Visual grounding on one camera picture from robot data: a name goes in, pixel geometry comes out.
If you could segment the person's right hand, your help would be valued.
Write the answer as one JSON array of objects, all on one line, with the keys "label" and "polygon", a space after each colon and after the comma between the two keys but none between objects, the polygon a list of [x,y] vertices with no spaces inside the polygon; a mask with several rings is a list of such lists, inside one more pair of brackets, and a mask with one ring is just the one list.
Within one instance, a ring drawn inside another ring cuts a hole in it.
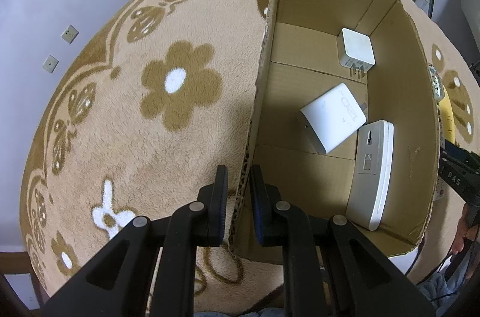
[{"label": "person's right hand", "polygon": [[465,239],[474,241],[476,239],[477,231],[479,227],[477,225],[470,227],[467,224],[467,215],[469,214],[468,205],[465,204],[462,210],[461,218],[458,221],[456,227],[456,235],[454,237],[453,243],[451,245],[451,252],[453,254],[458,254],[462,252],[465,246]]}]

